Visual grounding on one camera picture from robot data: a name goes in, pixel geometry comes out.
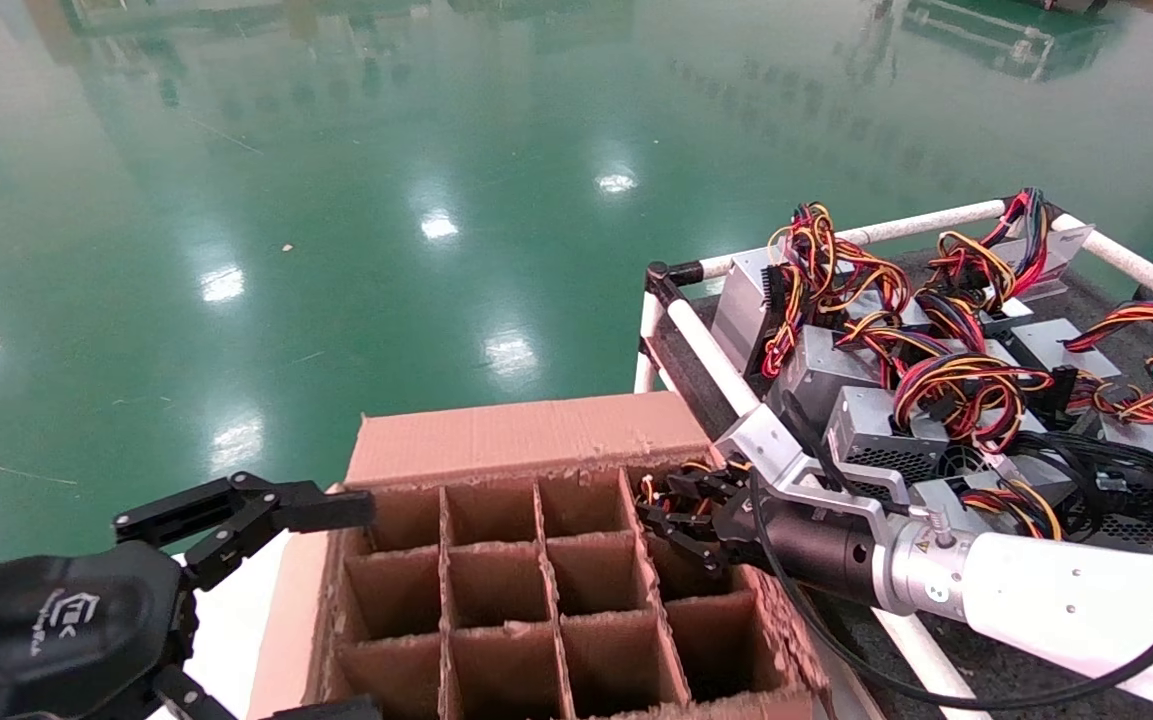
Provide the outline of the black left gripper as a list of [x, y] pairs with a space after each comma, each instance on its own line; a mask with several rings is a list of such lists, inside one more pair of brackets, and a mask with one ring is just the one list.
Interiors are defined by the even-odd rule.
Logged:
[[[248, 471], [115, 516], [119, 546], [0, 564], [0, 719], [146, 719], [179, 669], [211, 591], [284, 532], [369, 528], [369, 492], [327, 493]], [[159, 552], [197, 538], [186, 565]]]

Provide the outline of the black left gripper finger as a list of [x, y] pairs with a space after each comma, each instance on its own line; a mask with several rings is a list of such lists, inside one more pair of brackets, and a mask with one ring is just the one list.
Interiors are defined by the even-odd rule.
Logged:
[[[165, 667], [155, 676], [152, 688], [174, 719], [238, 719], [182, 667]], [[267, 719], [383, 719], [383, 715], [370, 696], [356, 696], [276, 711]]]

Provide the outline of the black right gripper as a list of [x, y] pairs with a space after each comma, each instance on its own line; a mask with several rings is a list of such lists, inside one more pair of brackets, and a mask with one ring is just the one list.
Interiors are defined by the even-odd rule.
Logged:
[[763, 541], [744, 489], [748, 478], [748, 464], [684, 464], [651, 480], [651, 503], [636, 503], [636, 520], [710, 577], [737, 564], [773, 575], [776, 560], [790, 579], [852, 602], [881, 603], [873, 573], [876, 541], [867, 520], [762, 493]]

